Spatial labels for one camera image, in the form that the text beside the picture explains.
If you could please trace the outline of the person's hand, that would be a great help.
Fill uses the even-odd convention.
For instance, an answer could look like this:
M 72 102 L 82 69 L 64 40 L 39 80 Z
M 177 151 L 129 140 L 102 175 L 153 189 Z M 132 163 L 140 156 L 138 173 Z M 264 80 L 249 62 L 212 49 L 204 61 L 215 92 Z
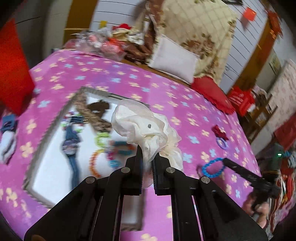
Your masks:
M 253 193 L 249 193 L 247 199 L 243 203 L 242 209 L 249 215 L 253 216 L 255 213 L 258 214 L 258 219 L 256 223 L 262 228 L 267 227 L 267 217 L 269 213 L 269 204 L 267 202 L 263 202 L 256 206 L 255 210 L 252 209 L 252 205 L 254 204 L 256 197 Z

